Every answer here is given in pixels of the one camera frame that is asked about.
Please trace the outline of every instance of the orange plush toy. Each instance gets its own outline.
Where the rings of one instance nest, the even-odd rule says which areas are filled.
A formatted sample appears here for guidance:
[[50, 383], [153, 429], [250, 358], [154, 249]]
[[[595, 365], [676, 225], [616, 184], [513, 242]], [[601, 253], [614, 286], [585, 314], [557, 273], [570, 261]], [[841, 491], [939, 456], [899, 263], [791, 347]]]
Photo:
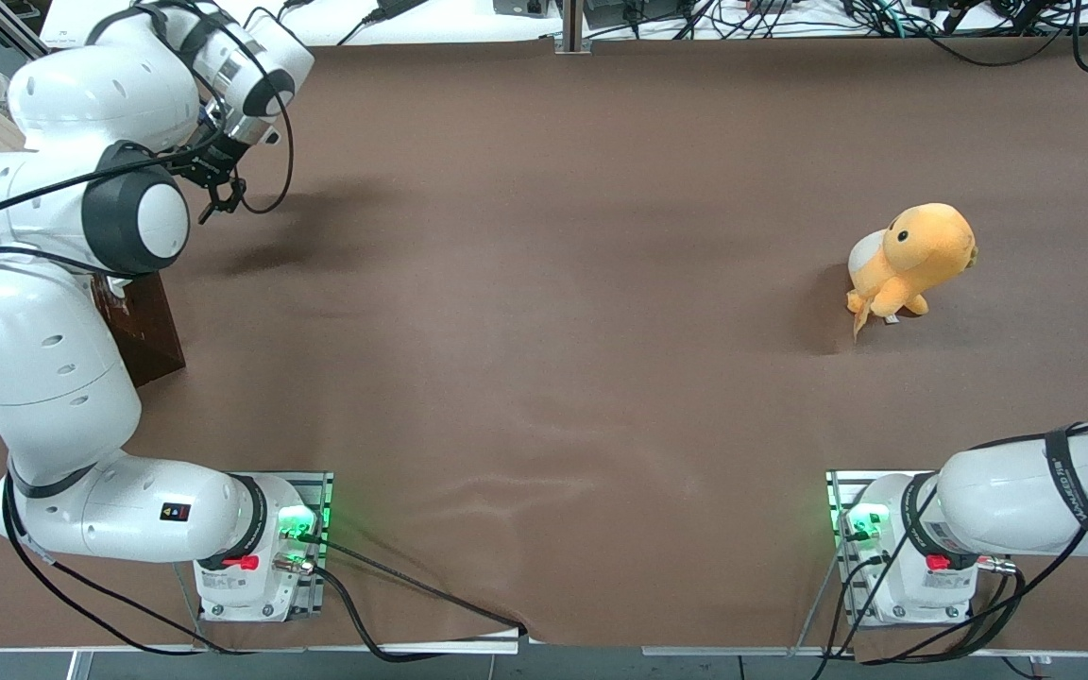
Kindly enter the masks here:
[[976, 238], [955, 208], [926, 203], [901, 212], [889, 228], [851, 248], [846, 268], [855, 288], [846, 294], [846, 309], [855, 313], [855, 337], [869, 313], [890, 321], [901, 307], [926, 313], [920, 294], [976, 261]]

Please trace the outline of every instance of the green light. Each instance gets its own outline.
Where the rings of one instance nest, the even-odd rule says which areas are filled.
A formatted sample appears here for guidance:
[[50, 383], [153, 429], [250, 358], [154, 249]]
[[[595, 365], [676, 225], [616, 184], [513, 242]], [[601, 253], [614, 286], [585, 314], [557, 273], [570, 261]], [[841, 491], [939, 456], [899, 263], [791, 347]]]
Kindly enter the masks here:
[[280, 508], [280, 517], [276, 518], [281, 533], [293, 537], [313, 529], [316, 520], [313, 511], [305, 506]]

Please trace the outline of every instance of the white desk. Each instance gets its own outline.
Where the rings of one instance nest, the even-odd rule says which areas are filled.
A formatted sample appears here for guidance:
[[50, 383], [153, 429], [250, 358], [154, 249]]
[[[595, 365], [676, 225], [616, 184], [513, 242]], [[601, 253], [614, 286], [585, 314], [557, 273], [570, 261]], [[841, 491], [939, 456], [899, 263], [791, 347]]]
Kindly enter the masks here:
[[[697, 0], [696, 8], [703, 5], [703, 2], [704, 0]], [[238, 21], [245, 22], [247, 14], [256, 5], [276, 11], [283, 1], [218, 0], [218, 3]], [[77, 47], [86, 40], [87, 33], [99, 18], [126, 5], [128, 0], [53, 0], [39, 37], [49, 47]], [[333, 45], [349, 33], [360, 18], [368, 16], [372, 9], [375, 9], [375, 0], [314, 0], [313, 3], [286, 12], [283, 21], [306, 45]], [[908, 3], [905, 9], [911, 14], [929, 18], [929, 12], [926, 10], [913, 8]], [[746, 15], [746, 9], [740, 0], [725, 0], [726, 22], [737, 23]], [[938, 12], [934, 22], [941, 25], [945, 16], [945, 12]], [[758, 25], [761, 21], [767, 23], [755, 32], [755, 38], [767, 33], [767, 26], [775, 21], [774, 14], [751, 18], [733, 38], [744, 38], [750, 34], [751, 27]], [[1065, 14], [1054, 21], [1065, 22]], [[984, 4], [968, 12], [955, 33], [985, 32], [1001, 23], [1002, 17], [993, 13], [988, 4]], [[682, 25], [681, 18], [646, 23], [640, 26], [641, 38], [673, 38]], [[1083, 12], [1083, 25], [1088, 25], [1088, 10]], [[549, 5], [547, 17], [514, 17], [493, 12], [491, 0], [428, 0], [426, 3], [401, 16], [363, 27], [347, 45], [510, 42], [518, 39], [536, 39], [541, 35], [560, 34], [560, 30], [561, 17], [558, 16], [555, 4]], [[855, 25], [855, 21], [846, 16], [842, 11], [841, 1], [838, 0], [804, 0], [794, 4], [789, 11], [783, 12], [778, 26], [771, 30], [771, 35], [778, 38], [867, 34], [865, 27]], [[596, 39], [623, 39], [632, 36], [627, 28], [605, 33], [592, 30], [589, 26], [583, 29], [583, 35], [593, 35]], [[695, 38], [720, 38], [710, 17], [701, 18], [696, 25]]]

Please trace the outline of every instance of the floor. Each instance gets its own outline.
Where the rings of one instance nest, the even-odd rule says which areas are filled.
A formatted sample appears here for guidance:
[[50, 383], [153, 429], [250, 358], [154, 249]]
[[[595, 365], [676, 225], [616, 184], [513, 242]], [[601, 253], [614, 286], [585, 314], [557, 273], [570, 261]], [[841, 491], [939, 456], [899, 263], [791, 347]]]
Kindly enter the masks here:
[[[1014, 659], [1027, 670], [1027, 659]], [[60, 680], [69, 654], [0, 654], [0, 679]], [[370, 655], [349, 653], [264, 654], [254, 657], [146, 657], [139, 653], [100, 653], [89, 680], [305, 680], [312, 677], [363, 677], [366, 680], [805, 680], [817, 668], [813, 658], [647, 657], [635, 647], [558, 647], [523, 645], [518, 655], [450, 655], [396, 666]], [[1054, 659], [1044, 668], [1054, 680], [1088, 680], [1088, 659]], [[967, 658], [925, 668], [865, 668], [852, 663], [826, 669], [821, 680], [1016, 680], [997, 658]]]

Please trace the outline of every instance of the power adapter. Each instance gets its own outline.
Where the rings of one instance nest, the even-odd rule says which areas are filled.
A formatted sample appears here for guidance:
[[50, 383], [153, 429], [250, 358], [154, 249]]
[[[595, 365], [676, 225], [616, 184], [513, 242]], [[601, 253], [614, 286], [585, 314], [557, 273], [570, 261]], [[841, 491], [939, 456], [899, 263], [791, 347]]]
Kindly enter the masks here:
[[376, 21], [382, 21], [382, 18], [393, 18], [397, 14], [403, 14], [409, 12], [411, 9], [418, 8], [419, 4], [425, 3], [426, 0], [375, 0], [375, 4], [380, 8], [381, 17]]

